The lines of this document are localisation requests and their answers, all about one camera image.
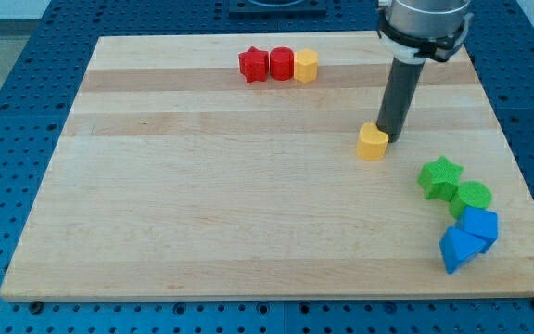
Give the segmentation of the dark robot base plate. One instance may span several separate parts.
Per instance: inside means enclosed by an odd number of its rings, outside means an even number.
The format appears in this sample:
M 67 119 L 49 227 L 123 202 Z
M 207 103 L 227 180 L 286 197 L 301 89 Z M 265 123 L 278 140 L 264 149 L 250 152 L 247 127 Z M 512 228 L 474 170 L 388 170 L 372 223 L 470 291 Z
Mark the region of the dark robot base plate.
M 228 0 L 230 17 L 247 15 L 325 14 L 325 0 Z

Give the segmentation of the black white tool flange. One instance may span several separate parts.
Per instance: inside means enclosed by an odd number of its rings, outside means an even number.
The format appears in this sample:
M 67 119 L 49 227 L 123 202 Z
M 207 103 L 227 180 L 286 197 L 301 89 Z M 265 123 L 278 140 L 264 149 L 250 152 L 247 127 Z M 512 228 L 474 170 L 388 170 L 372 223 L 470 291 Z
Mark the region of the black white tool flange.
M 381 12 L 376 33 L 394 57 L 404 63 L 416 65 L 424 63 L 426 58 L 437 62 L 447 62 L 463 46 L 473 17 L 472 13 L 466 14 L 458 29 L 451 35 L 420 38 L 404 34 L 392 27 L 385 14 Z

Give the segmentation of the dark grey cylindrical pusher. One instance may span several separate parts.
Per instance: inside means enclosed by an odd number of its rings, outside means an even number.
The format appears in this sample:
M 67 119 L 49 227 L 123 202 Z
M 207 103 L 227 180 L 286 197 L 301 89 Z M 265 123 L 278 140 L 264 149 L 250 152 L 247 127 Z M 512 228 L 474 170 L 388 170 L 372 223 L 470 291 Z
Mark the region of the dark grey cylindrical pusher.
M 396 58 L 392 61 L 376 120 L 377 128 L 388 135 L 389 143 L 401 137 L 423 67 L 424 62 L 408 64 Z

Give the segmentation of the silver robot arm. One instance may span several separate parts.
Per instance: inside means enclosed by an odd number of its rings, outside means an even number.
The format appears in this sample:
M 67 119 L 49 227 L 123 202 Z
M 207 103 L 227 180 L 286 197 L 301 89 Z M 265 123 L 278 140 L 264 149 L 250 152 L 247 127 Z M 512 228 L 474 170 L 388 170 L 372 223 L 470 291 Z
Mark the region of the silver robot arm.
M 473 14 L 469 0 L 385 0 L 377 35 L 393 54 L 376 126 L 399 140 L 415 88 L 430 59 L 444 63 L 463 46 Z

